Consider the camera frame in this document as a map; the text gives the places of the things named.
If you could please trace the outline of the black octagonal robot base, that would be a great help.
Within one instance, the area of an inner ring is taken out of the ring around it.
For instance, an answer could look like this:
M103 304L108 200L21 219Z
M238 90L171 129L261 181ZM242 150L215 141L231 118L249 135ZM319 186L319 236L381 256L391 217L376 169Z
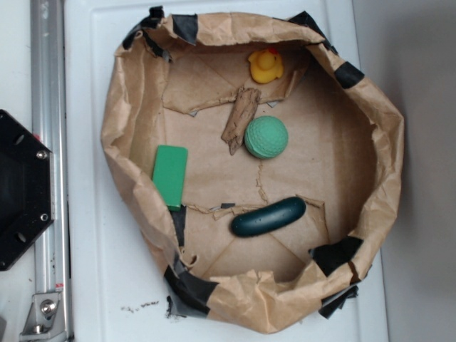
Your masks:
M52 152L1 111L1 270L9 270L53 222Z

